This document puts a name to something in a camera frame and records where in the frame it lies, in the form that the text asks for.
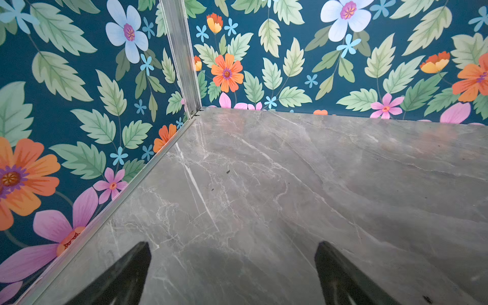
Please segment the serrated leaf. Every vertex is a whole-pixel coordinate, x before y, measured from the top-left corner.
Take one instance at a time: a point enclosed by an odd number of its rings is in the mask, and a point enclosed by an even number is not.
[[[211,68],[213,65],[217,65],[215,59],[219,53],[214,50],[213,46],[208,46],[208,44],[204,43],[203,45],[196,44],[194,47],[197,49],[200,59],[207,67]]]
[[[161,92],[161,93],[166,93],[165,88],[159,83],[159,79],[158,78],[156,78],[156,77],[154,77],[152,75],[149,75],[147,77],[147,79],[149,80],[149,84],[151,85],[151,87],[153,88],[154,91]]]
[[[412,111],[425,105],[425,103],[432,97],[432,94],[439,89],[436,85],[441,81],[445,74],[446,72],[436,74],[426,81],[421,79],[414,87],[409,87],[400,107],[405,111]]]
[[[452,103],[457,102],[461,94],[454,95],[452,93],[452,88],[446,88],[442,90],[441,93],[434,95],[434,98],[428,102],[428,107],[424,112],[424,116],[434,112],[441,111],[444,108],[451,106]]]
[[[254,10],[256,13],[260,8],[265,7],[266,2],[263,0],[236,0],[231,7],[236,11],[244,11],[245,14],[249,14]]]
[[[95,53],[97,51],[85,38],[84,32],[77,26],[71,24],[73,21],[65,15],[58,14],[60,10],[47,3],[34,3],[31,5],[30,14],[39,20],[34,24],[37,35],[45,42],[53,45],[64,52],[80,55],[80,52]]]
[[[412,54],[422,47],[428,45],[441,36],[443,30],[451,25],[452,13],[447,6],[435,8],[422,17],[422,22],[414,29],[413,34],[408,38],[408,45],[402,56]]]
[[[158,9],[156,10],[156,25],[158,26],[156,30],[156,37],[161,37],[167,34],[166,23],[164,22],[164,14],[161,9],[161,5],[158,3]]]
[[[341,51],[332,51],[324,56],[322,56],[322,61],[320,61],[313,69],[312,72],[319,72],[324,69],[330,69],[336,62]]]
[[[88,137],[95,139],[95,143],[109,144],[113,142],[117,128],[114,121],[105,113],[102,115],[95,109],[92,112],[83,109],[73,109],[71,112],[83,125],[80,128],[88,133]]]
[[[280,26],[273,19],[266,19],[261,24],[258,35],[261,37],[261,45],[266,52],[271,53],[274,57],[279,57],[278,46],[281,45],[281,33],[278,30]]]
[[[285,64],[283,65],[283,72],[288,77],[299,75],[303,70],[304,51],[300,49],[300,44],[296,38],[293,38],[291,48],[286,50]]]
[[[299,0],[279,0],[274,1],[273,11],[278,14],[278,19],[286,25],[290,22],[294,24],[304,24],[305,21],[300,14],[302,5],[298,3]]]
[[[156,0],[139,0],[137,7],[138,11],[145,11],[146,9],[152,10],[152,6],[156,4]]]
[[[125,175],[122,180],[130,182],[137,174],[146,166],[144,160],[134,159],[132,161],[126,161],[122,167],[125,170]]]
[[[45,82],[47,89],[54,95],[59,92],[68,101],[71,98],[83,102],[93,101],[82,87],[85,82],[75,75],[78,72],[67,63],[66,59],[57,54],[41,51],[32,60],[32,74],[38,83]]]
[[[166,114],[175,114],[180,111],[182,108],[182,96],[181,94],[176,91],[175,93],[171,94],[171,97],[168,99],[168,106],[166,107]]]
[[[91,148],[83,142],[77,142],[77,145],[57,144],[51,146],[49,149],[57,153],[61,158],[65,159],[61,165],[73,169],[71,172],[75,175],[82,175],[82,179],[95,179],[103,174],[107,158],[103,151],[98,152],[98,149],[92,144]]]
[[[456,67],[464,69],[470,63],[479,65],[480,57],[488,53],[488,37],[483,40],[480,33],[475,33],[474,36],[456,35],[452,37],[455,50],[451,51],[453,56],[452,61],[458,63]]]
[[[207,96],[207,81],[205,80],[205,71],[200,71],[197,76],[198,86],[200,88],[200,99]]]
[[[73,12],[80,14],[80,10],[90,14],[98,14],[100,10],[92,3],[91,0],[56,0],[56,2],[63,6],[62,3],[66,3]]]
[[[151,119],[153,122],[156,121],[156,112],[158,112],[158,103],[151,92],[151,97],[149,98],[149,110],[151,111]]]
[[[283,77],[281,76],[281,70],[278,69],[277,64],[271,63],[271,61],[267,58],[263,58],[264,61],[264,69],[261,71],[263,72],[263,81],[264,85],[271,90],[275,90],[281,85],[283,81]]]
[[[147,79],[146,79],[146,71],[142,70],[136,76],[136,91],[135,97],[138,99],[142,92],[147,88]]]
[[[359,53],[363,54],[366,57],[371,56],[371,48],[369,47],[369,34],[366,31],[361,31],[359,33],[354,32],[352,35],[352,41],[356,39],[361,39],[361,42],[354,46],[354,49],[358,50]]]
[[[222,56],[227,52],[227,40],[225,39],[225,34],[220,38],[219,51]]]
[[[222,14],[224,14],[226,17],[229,17],[229,9],[227,8],[225,0],[215,0],[215,5],[220,8]]]
[[[215,100],[217,97],[219,97],[221,93],[220,86],[216,86],[213,81],[210,82],[210,86],[208,86],[208,97],[210,98],[210,102]]]
[[[287,86],[283,88],[278,99],[285,107],[301,106],[304,103],[312,102],[312,99],[304,92],[303,89]]]
[[[402,0],[404,2],[390,18],[398,19],[410,15],[409,18],[420,13],[421,10],[428,10],[434,0]]]
[[[246,55],[246,51],[249,49],[249,41],[251,40],[253,33],[237,34],[230,41],[229,47],[227,47],[227,53],[234,55],[235,61],[243,60],[243,56]]]
[[[158,69],[163,68],[163,66],[161,65],[161,63],[159,62],[159,60],[156,57],[156,53],[154,53],[153,50],[147,49],[146,51],[144,51],[144,55],[146,56],[146,58],[151,57],[151,59],[152,59],[151,65],[153,65],[155,68],[158,68]]]
[[[378,100],[378,93],[376,90],[370,89],[367,91],[362,88],[361,91],[351,91],[349,96],[343,97],[337,101],[337,104],[346,106],[346,109],[352,111],[368,111],[371,109],[371,104]]]
[[[171,58],[169,58],[166,53],[166,48],[163,48],[163,60],[161,61],[161,66],[163,67],[164,80],[167,83],[174,83],[176,80],[176,71],[171,62]]]
[[[317,93],[317,96],[315,97],[315,100],[321,99],[326,93],[329,93],[332,91],[332,85],[334,84],[334,74],[329,76],[325,81],[323,81],[319,88],[319,92]]]
[[[139,147],[143,140],[147,138],[147,132],[151,127],[151,124],[143,123],[142,120],[132,121],[129,126],[125,126],[122,130],[122,142],[125,148],[136,149]]]
[[[264,96],[263,84],[259,78],[253,77],[251,73],[244,71],[244,92],[246,97],[253,103],[258,103]]]
[[[127,108],[127,100],[123,98],[123,90],[119,89],[116,81],[110,81],[108,76],[100,70],[96,70],[100,86],[98,91],[102,95],[100,99],[105,104],[105,109],[114,116],[120,116]]]
[[[352,72],[354,66],[345,58],[339,58],[339,76],[345,78],[348,82],[355,82],[354,73]]]
[[[318,30],[315,33],[315,38],[312,39],[312,41],[306,45],[305,52],[311,51],[319,46],[324,46],[329,40],[329,30],[331,26],[332,25],[329,25],[326,26],[325,28]]]
[[[395,70],[390,71],[388,79],[383,81],[386,92],[393,94],[402,91],[413,80],[419,70],[417,69],[425,55],[418,56],[408,63],[401,63]]]
[[[197,14],[203,13],[207,8],[197,0],[184,0],[186,14],[191,18],[196,18]]]
[[[115,80],[120,81],[126,72],[129,72],[130,61],[125,55],[125,48],[123,48],[115,57],[117,68],[115,69]]]
[[[396,49],[396,47],[392,47],[394,35],[395,33],[388,36],[379,48],[374,48],[371,57],[367,59],[365,73],[369,77],[377,79],[391,68],[391,62],[395,58],[393,53],[395,53]]]
[[[0,137],[6,138],[11,146],[32,132],[26,130],[34,118],[28,118],[32,104],[24,104],[24,85],[24,81],[15,81],[0,89]]]
[[[473,101],[473,108],[476,110],[476,114],[480,114],[484,120],[488,118],[488,95],[480,94]]]

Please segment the floral wallpaper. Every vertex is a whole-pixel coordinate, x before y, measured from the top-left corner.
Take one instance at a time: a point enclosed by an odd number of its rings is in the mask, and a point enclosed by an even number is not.
[[[200,2],[204,106],[488,122],[485,0]]]
[[[0,304],[186,121],[165,35],[155,0],[0,0]]]

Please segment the light blue flower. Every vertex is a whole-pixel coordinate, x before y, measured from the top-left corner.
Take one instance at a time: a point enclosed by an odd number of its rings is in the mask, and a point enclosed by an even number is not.
[[[146,147],[146,145],[143,145],[142,150],[144,151],[144,154],[142,155],[141,160],[144,160],[147,158],[147,160],[149,161],[149,159],[151,158],[151,155],[154,155],[154,151],[152,151],[152,144],[149,147]]]
[[[315,80],[317,78],[317,74],[314,74],[313,77],[311,77],[310,75],[307,75],[306,78],[308,80],[305,82],[305,85],[310,84],[309,88],[311,88],[313,85],[318,84],[318,82]]]
[[[356,54],[356,50],[354,49],[354,46],[357,46],[361,42],[361,39],[358,38],[353,42],[351,42],[351,40],[352,40],[352,35],[347,34],[346,35],[346,44],[341,44],[341,45],[337,46],[337,48],[336,48],[337,51],[343,50],[343,52],[341,54],[342,58],[344,58],[346,56],[347,52],[349,52],[351,54]]]
[[[229,30],[229,31],[227,32],[227,35],[229,35],[229,36],[230,36],[230,33],[231,33],[231,32],[232,32],[232,34],[236,35],[236,34],[237,34],[237,32],[236,32],[235,28],[236,28],[238,25],[239,25],[239,24],[237,24],[237,22],[236,22],[236,23],[232,23],[232,18],[229,18],[229,25],[224,26],[224,30],[225,30],[225,31]]]
[[[139,100],[139,104],[136,103],[134,106],[137,108],[136,113],[142,112],[142,115],[144,115],[144,109],[147,109],[147,106],[142,105],[142,100]]]
[[[183,126],[182,118],[180,120],[176,120],[176,129],[180,129]]]
[[[149,76],[149,70],[154,70],[154,67],[151,66],[151,61],[152,61],[152,57],[149,56],[146,60],[146,56],[144,56],[144,54],[141,53],[141,59],[142,61],[144,62],[142,65],[141,65],[141,71],[143,71],[144,69],[146,69],[146,74]]]
[[[147,19],[146,17],[144,17],[144,23],[146,24],[146,26],[143,26],[142,27],[142,31],[143,32],[147,32],[147,38],[148,39],[151,39],[151,34],[153,36],[155,36],[156,34],[154,34],[154,31],[152,30],[152,28],[154,27],[154,24],[151,22],[150,24],[147,24]]]
[[[203,39],[204,38],[208,38],[208,34],[205,33],[205,31],[207,30],[207,26],[204,24],[202,28],[200,28],[199,26],[197,26],[197,38],[200,37],[202,39],[202,42],[203,42]]]
[[[380,5],[375,4],[369,8],[371,12],[377,11],[376,14],[374,14],[373,16],[373,20],[377,19],[381,15],[381,13],[383,13],[384,17],[388,17],[390,12],[386,8],[395,5],[396,0],[390,0],[387,3],[385,2],[386,0],[380,0]]]
[[[127,155],[127,154],[123,154],[122,152],[123,152],[123,148],[119,146],[119,149],[117,150],[117,153],[116,153],[116,154],[114,154],[114,153],[111,153],[111,154],[110,154],[110,157],[111,157],[111,158],[115,158],[115,160],[114,160],[114,162],[112,163],[112,165],[114,165],[114,166],[115,166],[117,163],[120,163],[121,165],[123,165],[123,164],[124,164],[123,159],[124,159],[124,158],[127,158],[129,155]]]
[[[266,97],[267,102],[264,102],[264,105],[268,106],[269,109],[271,109],[272,106],[276,107],[278,106],[274,101],[276,101],[276,97],[274,96],[272,99],[269,98],[269,96]]]
[[[478,10],[478,13],[480,13],[481,17],[473,18],[468,22],[469,24],[478,23],[474,27],[475,32],[478,32],[481,29],[481,26],[483,25],[483,23],[488,25],[487,7],[486,6],[480,7],[480,9]]]
[[[37,18],[23,13],[22,10],[25,7],[24,0],[12,0],[12,6],[10,6],[5,0],[0,0],[0,6],[7,10],[7,12],[0,14],[0,21],[3,23],[9,23],[14,18],[17,19],[17,24],[19,28],[26,34],[30,34],[29,27],[25,23],[25,21],[32,23],[33,25],[38,25],[39,20]]]

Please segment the orange flower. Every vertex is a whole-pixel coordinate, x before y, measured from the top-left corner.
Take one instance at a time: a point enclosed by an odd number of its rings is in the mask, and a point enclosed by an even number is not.
[[[222,21],[222,17],[213,13],[212,15],[207,16],[207,24],[208,28],[214,33],[217,34],[222,31],[222,27],[224,26],[224,22]]]
[[[318,115],[321,115],[321,116],[327,116],[327,115],[329,115],[329,112],[327,112],[327,110],[315,110],[313,112],[313,114],[318,114]]]
[[[12,211],[27,216],[40,207],[35,195],[51,196],[60,181],[45,177],[60,169],[58,158],[47,155],[38,160],[44,145],[29,139],[17,142],[15,153],[6,138],[0,137],[0,231],[14,224]]]
[[[432,55],[420,65],[420,69],[425,73],[438,73],[447,66],[450,58],[451,54],[446,51],[438,55]]]
[[[159,130],[159,136],[161,139],[154,139],[154,147],[153,150],[154,152],[158,152],[161,150],[161,148],[168,143],[169,139],[172,138],[176,133],[176,125],[170,124],[169,125],[169,132],[168,132],[168,127],[163,126]]]
[[[220,89],[223,92],[236,92],[239,89],[238,83],[243,83],[244,75],[241,72],[243,66],[240,61],[234,62],[234,55],[227,53],[225,60],[222,55],[217,56],[215,59],[217,65],[212,66],[212,74],[216,75],[213,81],[215,85],[221,86]]]
[[[452,85],[452,93],[460,94],[460,102],[472,102],[478,97],[478,91],[483,95],[488,95],[488,53],[479,59],[480,65],[473,63],[464,67],[459,72],[458,78],[465,79]]]
[[[194,59],[195,59],[195,70],[198,72],[202,69],[202,60],[198,56],[195,56]]]

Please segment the floor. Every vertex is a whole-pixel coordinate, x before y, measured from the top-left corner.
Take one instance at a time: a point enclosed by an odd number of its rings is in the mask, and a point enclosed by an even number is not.
[[[488,303],[487,127],[207,108],[36,304],[138,241],[141,304],[324,304],[339,248],[404,305]]]

